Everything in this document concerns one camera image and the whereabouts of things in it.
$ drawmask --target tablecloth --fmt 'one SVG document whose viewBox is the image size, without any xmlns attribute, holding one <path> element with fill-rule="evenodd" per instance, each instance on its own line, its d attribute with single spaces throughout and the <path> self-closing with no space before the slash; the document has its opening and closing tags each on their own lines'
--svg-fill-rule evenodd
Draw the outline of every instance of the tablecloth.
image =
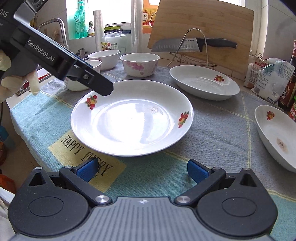
<svg viewBox="0 0 296 241">
<path fill-rule="evenodd" d="M 121 63 L 103 75 L 112 82 L 132 79 Z M 100 169 L 90 183 L 112 198 L 175 198 L 195 185 L 186 170 L 191 158 L 227 172 L 250 167 L 278 207 L 272 237 L 277 241 L 292 241 L 296 237 L 296 174 L 280 166 L 265 149 L 254 116 L 257 106 L 269 103 L 244 91 L 220 102 L 200 99 L 181 90 L 170 76 L 169 68 L 158 67 L 154 75 L 144 79 L 177 88 L 194 108 L 191 129 L 164 151 L 128 158 L 107 156 L 89 149 L 72 132 L 70 115 L 77 101 L 90 90 L 69 91 L 58 79 L 43 86 L 37 96 L 29 95 L 12 108 L 15 129 L 46 170 L 76 166 L 97 156 Z"/>
</svg>

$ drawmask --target jar lid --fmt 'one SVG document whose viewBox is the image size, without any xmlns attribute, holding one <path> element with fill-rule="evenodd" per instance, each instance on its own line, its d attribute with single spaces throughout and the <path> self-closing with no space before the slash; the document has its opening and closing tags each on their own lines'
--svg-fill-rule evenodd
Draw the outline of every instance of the jar lid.
<svg viewBox="0 0 296 241">
<path fill-rule="evenodd" d="M 105 30 L 104 33 L 116 33 L 116 32 L 122 32 L 123 29 L 113 29 L 113 30 Z"/>
<path fill-rule="evenodd" d="M 121 26 L 119 25 L 113 25 L 113 26 L 108 26 L 108 27 L 105 27 L 105 31 L 108 31 L 108 30 L 117 30 L 117 29 L 120 29 Z"/>
</svg>

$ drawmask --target wooden cutting board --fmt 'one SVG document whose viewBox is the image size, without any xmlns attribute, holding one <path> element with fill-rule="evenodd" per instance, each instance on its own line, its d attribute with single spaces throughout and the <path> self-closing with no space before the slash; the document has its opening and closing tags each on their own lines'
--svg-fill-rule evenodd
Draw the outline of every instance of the wooden cutting board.
<svg viewBox="0 0 296 241">
<path fill-rule="evenodd" d="M 182 38 L 190 28 L 198 28 L 207 38 L 224 38 L 237 42 L 230 47 L 208 47 L 209 61 L 245 74 L 253 31 L 253 10 L 218 0 L 161 0 L 150 35 L 148 48 L 161 39 Z M 192 30 L 188 38 L 202 37 Z M 182 53 L 206 61 L 203 52 Z"/>
</svg>

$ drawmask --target kitchen knife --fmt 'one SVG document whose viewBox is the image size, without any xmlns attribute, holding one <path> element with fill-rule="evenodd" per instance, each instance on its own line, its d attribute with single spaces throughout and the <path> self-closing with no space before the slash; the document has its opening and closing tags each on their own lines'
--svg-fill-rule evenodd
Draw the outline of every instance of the kitchen knife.
<svg viewBox="0 0 296 241">
<path fill-rule="evenodd" d="M 161 39 L 152 46 L 152 52 L 176 52 L 182 39 Z M 179 52 L 202 52 L 205 45 L 204 38 L 186 38 L 184 39 Z M 237 48 L 237 43 L 227 39 L 207 38 L 207 45 L 212 47 L 231 47 Z"/>
</svg>

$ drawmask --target yellow label patch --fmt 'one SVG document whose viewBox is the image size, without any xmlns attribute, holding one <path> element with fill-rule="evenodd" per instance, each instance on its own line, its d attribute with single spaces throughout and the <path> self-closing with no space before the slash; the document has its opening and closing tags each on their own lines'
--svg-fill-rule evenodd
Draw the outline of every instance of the yellow label patch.
<svg viewBox="0 0 296 241">
<path fill-rule="evenodd" d="M 90 157 L 97 157 L 99 170 L 97 175 L 90 180 L 90 184 L 98 190 L 105 192 L 124 171 L 126 165 L 113 156 L 96 152 L 82 144 L 69 130 L 59 140 L 53 143 L 48 149 L 64 166 L 78 166 Z"/>
</svg>

